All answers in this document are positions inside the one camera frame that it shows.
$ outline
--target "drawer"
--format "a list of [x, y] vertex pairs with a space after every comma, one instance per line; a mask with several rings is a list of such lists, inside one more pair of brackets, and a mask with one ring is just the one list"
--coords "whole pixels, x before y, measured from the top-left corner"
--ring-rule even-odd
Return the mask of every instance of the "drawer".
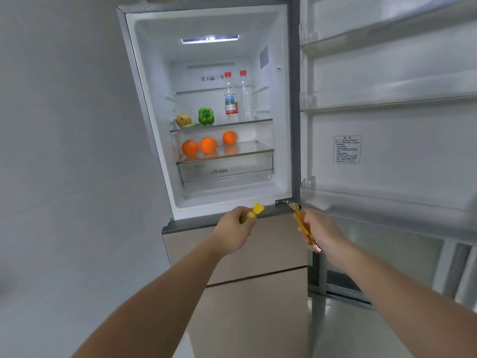
[[188, 333], [196, 358], [306, 358], [307, 269], [206, 288]]
[[[206, 227], [163, 235], [171, 266], [206, 240], [213, 230], [214, 227]], [[222, 259], [209, 284], [306, 266], [306, 252], [293, 214], [258, 219], [245, 246]]]

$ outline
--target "refrigerator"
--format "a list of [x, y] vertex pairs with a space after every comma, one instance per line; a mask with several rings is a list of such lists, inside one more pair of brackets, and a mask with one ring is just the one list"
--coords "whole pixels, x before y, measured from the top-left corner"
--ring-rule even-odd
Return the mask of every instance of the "refrigerator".
[[[172, 211], [166, 247], [178, 235], [193, 245], [225, 212], [260, 202], [270, 250], [256, 258], [284, 249], [282, 265], [215, 283], [305, 265], [310, 290], [366, 301], [323, 255], [289, 257], [294, 201], [408, 274], [425, 266], [417, 279], [455, 297], [477, 244], [477, 0], [185, 0], [117, 12]], [[177, 125], [178, 114], [197, 123], [200, 108], [212, 125]], [[235, 144], [223, 143], [227, 131]], [[183, 155], [205, 137], [213, 153]]]

